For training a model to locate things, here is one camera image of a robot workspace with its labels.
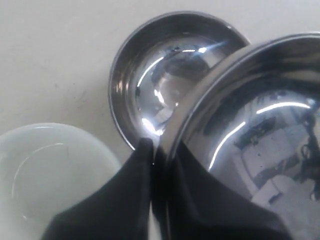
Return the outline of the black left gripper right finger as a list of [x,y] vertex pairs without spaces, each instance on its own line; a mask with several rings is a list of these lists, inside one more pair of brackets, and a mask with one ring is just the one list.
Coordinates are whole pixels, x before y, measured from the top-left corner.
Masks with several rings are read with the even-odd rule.
[[223,185],[181,142],[168,170],[169,235],[173,240],[285,240],[277,214]]

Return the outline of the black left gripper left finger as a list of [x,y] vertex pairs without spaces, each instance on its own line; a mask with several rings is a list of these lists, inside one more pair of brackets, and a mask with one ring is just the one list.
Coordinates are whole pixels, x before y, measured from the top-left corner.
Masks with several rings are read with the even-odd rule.
[[122,168],[97,192],[56,215],[43,240],[146,240],[153,141],[141,138]]

